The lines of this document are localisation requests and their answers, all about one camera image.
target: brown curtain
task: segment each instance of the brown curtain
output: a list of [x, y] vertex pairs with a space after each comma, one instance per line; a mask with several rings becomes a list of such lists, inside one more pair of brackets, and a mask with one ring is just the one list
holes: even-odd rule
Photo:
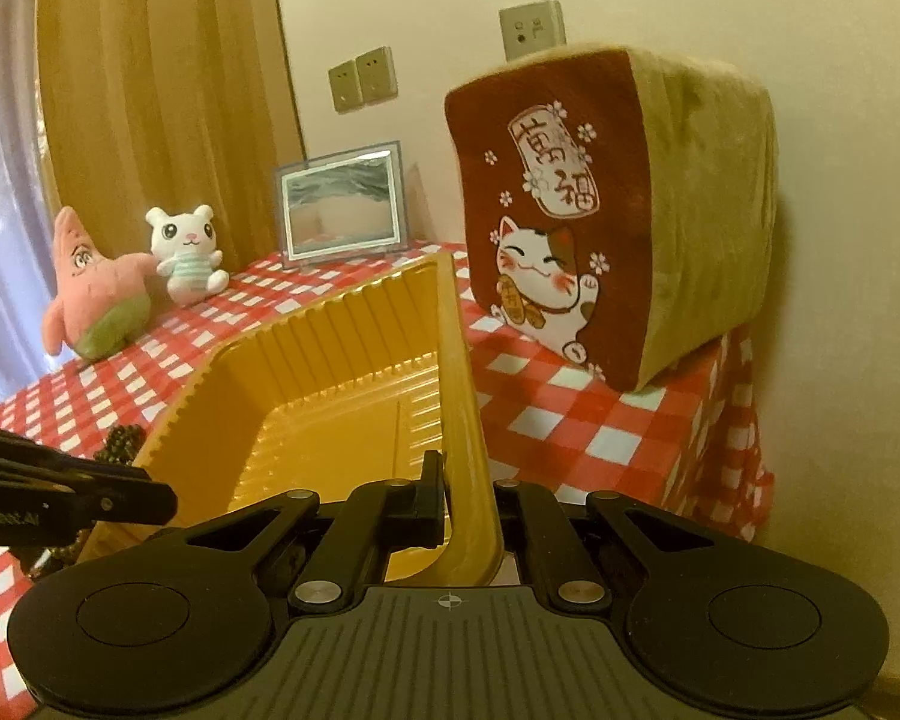
[[36, 47], [48, 201], [101, 252], [202, 203], [226, 269], [276, 249], [272, 172], [302, 158], [276, 0], [36, 0]]

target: ribbed gray surface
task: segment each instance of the ribbed gray surface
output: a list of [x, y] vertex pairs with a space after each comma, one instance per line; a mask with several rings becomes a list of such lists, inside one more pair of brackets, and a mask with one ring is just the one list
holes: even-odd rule
[[[69, 715], [43, 709], [36, 717]], [[706, 720], [716, 715], [685, 707], [654, 688], [602, 624], [549, 613], [528, 587], [487, 587], [370, 589], [357, 610], [295, 623], [252, 679], [174, 717]], [[830, 718], [865, 716], [843, 709]]]

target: metal screw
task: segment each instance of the metal screw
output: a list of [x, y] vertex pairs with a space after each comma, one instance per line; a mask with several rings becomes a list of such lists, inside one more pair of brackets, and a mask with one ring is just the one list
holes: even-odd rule
[[343, 594], [341, 586], [336, 581], [324, 581], [313, 579], [298, 584], [293, 595], [305, 604], [328, 604], [336, 601]]
[[570, 604], [595, 604], [607, 595], [607, 591], [595, 581], [574, 579], [573, 581], [564, 581], [557, 594]]

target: electrical socket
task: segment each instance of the electrical socket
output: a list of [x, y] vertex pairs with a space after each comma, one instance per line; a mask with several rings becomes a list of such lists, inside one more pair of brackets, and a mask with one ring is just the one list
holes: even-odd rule
[[394, 57], [389, 46], [362, 53], [356, 62], [364, 103], [376, 103], [378, 100], [396, 97]]
[[563, 10], [557, 0], [504, 8], [500, 11], [500, 31], [504, 36], [504, 54], [508, 62], [567, 42], [563, 31]]
[[346, 113], [364, 104], [364, 96], [360, 91], [360, 76], [357, 63], [352, 59], [331, 68], [330, 93], [333, 95], [333, 107], [337, 113]]

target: white sheer curtain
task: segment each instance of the white sheer curtain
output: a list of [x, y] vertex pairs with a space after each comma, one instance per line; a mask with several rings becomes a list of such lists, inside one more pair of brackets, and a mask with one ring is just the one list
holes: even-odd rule
[[35, 81], [34, 0], [0, 0], [0, 401], [58, 367], [40, 343], [55, 276]]

